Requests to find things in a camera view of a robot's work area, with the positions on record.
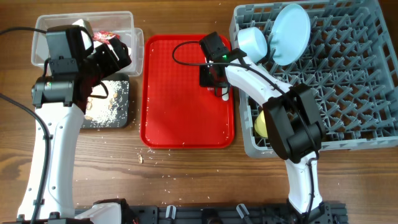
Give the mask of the clear plastic bin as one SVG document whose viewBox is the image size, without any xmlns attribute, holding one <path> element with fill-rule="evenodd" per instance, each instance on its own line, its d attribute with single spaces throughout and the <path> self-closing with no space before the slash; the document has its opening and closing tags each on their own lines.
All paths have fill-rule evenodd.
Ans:
<svg viewBox="0 0 398 224">
<path fill-rule="evenodd" d="M 47 30 L 50 27 L 71 25 L 83 19 L 90 23 L 93 32 L 107 31 L 119 35 L 121 42 L 129 48 L 132 63 L 121 70 L 131 77 L 138 77 L 144 64 L 144 34 L 134 26 L 134 18 L 129 11 L 80 12 L 50 14 L 38 17 L 35 27 Z"/>
</svg>

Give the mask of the grey dishwasher rack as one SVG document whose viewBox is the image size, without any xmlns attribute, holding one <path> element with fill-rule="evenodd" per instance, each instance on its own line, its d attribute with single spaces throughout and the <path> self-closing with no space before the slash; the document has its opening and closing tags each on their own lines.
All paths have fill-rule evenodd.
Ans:
<svg viewBox="0 0 398 224">
<path fill-rule="evenodd" d="M 397 56 L 377 1 L 302 1 L 309 44 L 290 65 L 266 61 L 280 80 L 312 88 L 323 150 L 397 146 Z"/>
</svg>

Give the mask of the red ketchup sachet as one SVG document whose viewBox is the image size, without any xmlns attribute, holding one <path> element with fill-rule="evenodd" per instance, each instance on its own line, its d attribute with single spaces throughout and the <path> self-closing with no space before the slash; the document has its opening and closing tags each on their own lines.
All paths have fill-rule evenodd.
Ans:
<svg viewBox="0 0 398 224">
<path fill-rule="evenodd" d="M 93 36 L 93 40 L 101 42 L 103 44 L 110 44 L 109 41 L 113 38 L 120 39 L 120 35 L 108 31 L 99 31 L 95 32 Z"/>
</svg>

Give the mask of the yellow plastic cup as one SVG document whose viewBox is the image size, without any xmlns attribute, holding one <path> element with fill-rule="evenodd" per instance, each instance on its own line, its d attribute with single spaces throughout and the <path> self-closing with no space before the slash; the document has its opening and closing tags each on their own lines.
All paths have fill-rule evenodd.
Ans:
<svg viewBox="0 0 398 224">
<path fill-rule="evenodd" d="M 255 132 L 263 138 L 268 138 L 264 112 L 261 111 L 254 122 Z"/>
</svg>

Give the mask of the light blue plate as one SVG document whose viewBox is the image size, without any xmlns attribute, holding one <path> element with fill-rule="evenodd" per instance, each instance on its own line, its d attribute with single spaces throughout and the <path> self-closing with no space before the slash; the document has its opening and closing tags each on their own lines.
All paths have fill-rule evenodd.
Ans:
<svg viewBox="0 0 398 224">
<path fill-rule="evenodd" d="M 275 50 L 272 59 L 278 65 L 297 61 L 308 46 L 310 18 L 298 4 L 289 4 L 281 10 L 271 30 L 270 50 Z"/>
</svg>

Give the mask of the light blue bowl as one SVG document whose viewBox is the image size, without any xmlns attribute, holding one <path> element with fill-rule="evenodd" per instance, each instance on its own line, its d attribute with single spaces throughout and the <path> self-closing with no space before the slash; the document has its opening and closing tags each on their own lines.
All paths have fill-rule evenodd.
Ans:
<svg viewBox="0 0 398 224">
<path fill-rule="evenodd" d="M 238 32 L 238 45 L 255 63 L 261 61 L 268 53 L 266 38 L 257 27 L 240 30 Z"/>
</svg>

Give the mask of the white plastic spoon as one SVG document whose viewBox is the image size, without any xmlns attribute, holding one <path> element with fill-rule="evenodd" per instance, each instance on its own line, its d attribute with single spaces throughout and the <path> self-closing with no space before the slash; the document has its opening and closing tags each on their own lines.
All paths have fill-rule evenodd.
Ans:
<svg viewBox="0 0 398 224">
<path fill-rule="evenodd" d="M 228 87 L 221 89 L 221 98 L 223 101 L 229 100 L 229 88 Z"/>
</svg>

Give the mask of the red serving tray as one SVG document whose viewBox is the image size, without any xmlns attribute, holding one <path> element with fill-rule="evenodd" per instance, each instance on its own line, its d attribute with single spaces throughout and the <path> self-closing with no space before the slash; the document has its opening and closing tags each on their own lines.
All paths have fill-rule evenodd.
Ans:
<svg viewBox="0 0 398 224">
<path fill-rule="evenodd" d="M 201 34 L 154 35 L 145 44 L 142 82 L 142 142 L 156 149 L 229 146 L 235 134 L 234 100 L 200 86 L 205 61 Z"/>
</svg>

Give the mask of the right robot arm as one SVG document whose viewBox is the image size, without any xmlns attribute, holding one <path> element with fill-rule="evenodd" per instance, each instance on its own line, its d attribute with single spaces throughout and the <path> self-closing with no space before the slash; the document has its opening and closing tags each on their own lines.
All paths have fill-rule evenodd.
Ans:
<svg viewBox="0 0 398 224">
<path fill-rule="evenodd" d="M 271 147 L 286 164 L 290 206 L 302 221 L 314 221 L 323 205 L 317 162 L 325 127 L 311 88 L 274 78 L 241 49 L 229 50 L 216 32 L 199 45 L 206 58 L 202 77 L 235 86 L 262 106 Z"/>
</svg>

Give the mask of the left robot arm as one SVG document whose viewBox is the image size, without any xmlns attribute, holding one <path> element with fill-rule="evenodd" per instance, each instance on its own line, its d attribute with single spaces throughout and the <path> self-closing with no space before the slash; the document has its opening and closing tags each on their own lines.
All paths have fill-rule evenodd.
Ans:
<svg viewBox="0 0 398 224">
<path fill-rule="evenodd" d="M 49 57 L 32 87 L 35 145 L 18 223 L 75 223 L 73 168 L 75 149 L 93 87 L 131 64 L 117 37 L 85 47 L 89 35 L 78 25 L 45 31 Z"/>
</svg>

